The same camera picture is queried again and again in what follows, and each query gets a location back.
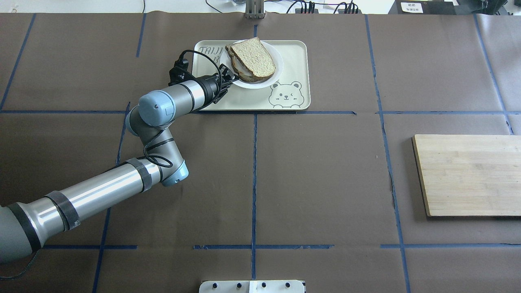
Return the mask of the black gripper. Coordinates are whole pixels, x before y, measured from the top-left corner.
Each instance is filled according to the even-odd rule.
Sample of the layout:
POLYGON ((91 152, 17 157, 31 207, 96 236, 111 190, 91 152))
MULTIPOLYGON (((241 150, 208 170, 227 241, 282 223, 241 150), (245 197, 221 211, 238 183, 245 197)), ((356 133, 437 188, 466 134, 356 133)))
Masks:
POLYGON ((228 92, 228 88, 233 82, 239 80, 239 76, 225 64, 220 65, 220 75, 203 76, 204 104, 216 104, 219 102, 228 92))

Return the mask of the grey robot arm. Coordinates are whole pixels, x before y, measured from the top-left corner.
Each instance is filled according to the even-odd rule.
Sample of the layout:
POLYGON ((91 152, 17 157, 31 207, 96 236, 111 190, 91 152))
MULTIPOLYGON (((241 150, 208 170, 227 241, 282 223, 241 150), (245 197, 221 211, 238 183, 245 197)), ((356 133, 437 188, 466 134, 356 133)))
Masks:
POLYGON ((126 128, 143 144, 143 156, 34 202, 1 207, 2 264, 35 254, 54 235, 155 184, 171 186, 187 178, 186 161, 169 126, 181 116, 218 102, 238 76, 220 65, 213 75, 194 77, 182 62, 169 74, 168 87, 143 95, 125 117, 126 128))

